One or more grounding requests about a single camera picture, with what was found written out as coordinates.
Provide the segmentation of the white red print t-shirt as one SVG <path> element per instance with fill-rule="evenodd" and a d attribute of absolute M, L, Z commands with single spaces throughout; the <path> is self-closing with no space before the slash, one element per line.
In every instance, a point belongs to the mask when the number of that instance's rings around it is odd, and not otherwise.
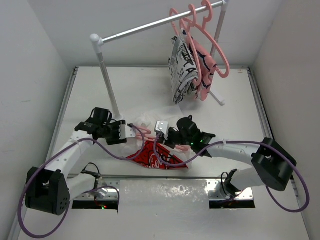
<path fill-rule="evenodd" d="M 136 127 L 144 127 L 151 130 L 152 136 L 156 137 L 155 125 L 157 121 L 167 121 L 170 127 L 178 130 L 177 121 L 183 116 L 181 109 L 175 105 L 136 113 L 129 122 Z M 136 139 L 131 138 L 120 148 L 120 152 L 123 157 L 128 159 L 137 155 L 141 149 L 143 149 L 142 153 L 132 162 L 143 168 L 186 172 L 193 167 L 191 162 L 178 166 L 178 164 L 186 162 L 195 155 L 192 150 L 184 152 L 160 143 L 157 143 L 156 147 L 154 147 L 154 142 L 145 142 L 144 137 L 142 137 L 142 147 L 138 147 Z"/>

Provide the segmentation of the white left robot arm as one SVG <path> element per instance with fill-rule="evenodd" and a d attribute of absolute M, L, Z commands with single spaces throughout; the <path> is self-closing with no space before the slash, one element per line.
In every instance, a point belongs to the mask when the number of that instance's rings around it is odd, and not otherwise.
<path fill-rule="evenodd" d="M 99 174 L 81 172 L 77 177 L 68 175 L 81 156 L 99 139 L 107 145 L 126 143 L 135 133 L 125 120 L 112 120 L 108 109 L 96 107 L 86 121 L 80 122 L 70 139 L 46 166 L 32 167 L 27 173 L 25 205 L 29 209 L 60 216 L 69 202 L 77 196 L 92 190 Z"/>

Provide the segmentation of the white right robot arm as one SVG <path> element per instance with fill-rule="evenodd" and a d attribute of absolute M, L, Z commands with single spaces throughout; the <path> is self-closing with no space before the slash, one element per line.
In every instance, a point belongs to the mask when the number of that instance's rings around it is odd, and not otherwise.
<path fill-rule="evenodd" d="M 249 165 L 245 170 L 233 169 L 222 179 L 221 195 L 234 198 L 238 192 L 250 187 L 266 186 L 283 192 L 297 161 L 275 140 L 264 138 L 261 142 L 223 141 L 215 134 L 201 131 L 193 117 L 178 120 L 177 129 L 169 127 L 158 143 L 175 148 L 189 146 L 197 155 L 208 158 L 224 158 Z"/>

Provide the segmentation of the black white print shirt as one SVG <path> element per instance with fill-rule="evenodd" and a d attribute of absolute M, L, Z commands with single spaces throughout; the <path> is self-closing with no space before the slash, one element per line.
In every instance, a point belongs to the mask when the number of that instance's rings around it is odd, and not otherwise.
<path fill-rule="evenodd" d="M 184 28 L 171 39 L 172 52 L 168 59 L 172 102 L 179 104 L 185 96 L 195 96 L 197 87 L 195 81 L 199 71 L 187 44 L 187 32 Z"/>

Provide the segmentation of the pink print shirt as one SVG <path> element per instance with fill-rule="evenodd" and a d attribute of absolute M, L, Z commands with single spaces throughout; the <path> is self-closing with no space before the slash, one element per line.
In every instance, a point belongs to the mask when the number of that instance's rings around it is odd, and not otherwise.
<path fill-rule="evenodd" d="M 201 69 L 201 83 L 196 88 L 196 97 L 200 98 L 201 101 L 205 101 L 211 90 L 217 63 L 199 42 L 194 38 L 192 40 L 198 55 Z"/>

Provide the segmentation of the pink hanger holding print shirt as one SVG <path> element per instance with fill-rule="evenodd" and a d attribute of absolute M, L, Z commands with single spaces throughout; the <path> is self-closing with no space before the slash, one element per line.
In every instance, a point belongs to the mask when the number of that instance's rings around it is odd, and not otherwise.
<path fill-rule="evenodd" d="M 192 57 L 193 57 L 193 60 L 194 60 L 194 63 L 195 63 L 196 69 L 197 69 L 197 77 L 193 80 L 194 85 L 197 87 L 200 85 L 200 83 L 202 81 L 202 70 L 200 67 L 200 61 L 199 61 L 199 57 L 197 54 L 197 49 L 196 49 L 195 44 L 193 42 L 193 38 L 190 34 L 191 27 L 194 27 L 195 24 L 197 23 L 197 14 L 196 14 L 196 9 L 193 4 L 191 4 L 189 6 L 189 9 L 191 10 L 191 15 L 193 16 L 193 20 L 191 20 L 191 22 L 186 23 L 187 20 L 189 20 L 189 18 L 183 17 L 179 20 L 179 30 L 177 29 L 174 22 L 172 22 L 171 25 L 173 27 L 174 32 L 177 35 L 179 33 L 182 37 L 186 38 L 185 42 L 189 46 L 188 49 L 192 53 Z"/>

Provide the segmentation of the white silver clothes rack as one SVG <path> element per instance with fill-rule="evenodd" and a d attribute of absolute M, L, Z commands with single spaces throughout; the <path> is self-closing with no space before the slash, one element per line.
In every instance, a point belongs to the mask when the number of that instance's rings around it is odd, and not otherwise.
<path fill-rule="evenodd" d="M 89 39 L 98 66 L 102 73 L 102 80 L 107 89 L 111 104 L 111 112 L 116 120 L 123 119 L 123 112 L 119 107 L 120 97 L 115 94 L 112 86 L 110 68 L 165 68 L 167 67 L 165 54 L 162 54 L 161 35 L 171 23 L 178 23 L 181 19 L 193 19 L 193 13 L 187 11 L 168 13 L 165 18 L 147 21 L 146 24 L 132 27 L 116 34 L 101 37 L 91 34 Z"/>

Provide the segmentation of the silver front mounting rail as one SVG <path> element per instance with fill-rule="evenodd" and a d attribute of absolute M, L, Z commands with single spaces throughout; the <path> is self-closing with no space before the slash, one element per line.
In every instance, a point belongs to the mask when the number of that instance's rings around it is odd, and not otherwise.
<path fill-rule="evenodd" d="M 116 182 L 103 182 L 101 175 L 94 172 L 84 172 L 70 179 L 65 179 L 60 172 L 47 172 L 34 179 L 27 178 L 22 202 L 30 209 L 60 215 L 69 202 L 82 195 L 92 195 L 99 202 L 135 201 L 144 202 L 147 199 L 143 193 L 171 198 L 174 196 L 191 196 L 195 193 L 194 185 L 183 184 L 181 180 L 145 179 L 134 182 L 133 187 L 119 187 Z"/>

